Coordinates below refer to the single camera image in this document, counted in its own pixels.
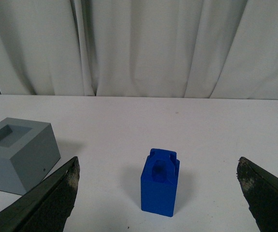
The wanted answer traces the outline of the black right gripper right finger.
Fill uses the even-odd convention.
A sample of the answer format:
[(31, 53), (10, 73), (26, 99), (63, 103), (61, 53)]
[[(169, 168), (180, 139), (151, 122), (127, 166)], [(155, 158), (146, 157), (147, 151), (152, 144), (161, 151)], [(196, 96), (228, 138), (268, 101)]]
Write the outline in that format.
[(237, 179), (259, 230), (278, 232), (278, 178), (241, 157)]

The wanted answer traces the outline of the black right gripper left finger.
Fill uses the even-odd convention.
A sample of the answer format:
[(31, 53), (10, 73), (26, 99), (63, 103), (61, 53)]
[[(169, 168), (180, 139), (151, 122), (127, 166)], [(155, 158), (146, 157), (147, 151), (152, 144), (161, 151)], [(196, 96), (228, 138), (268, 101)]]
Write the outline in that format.
[(0, 232), (63, 231), (74, 208), (79, 177), (78, 157), (73, 157), (0, 211)]

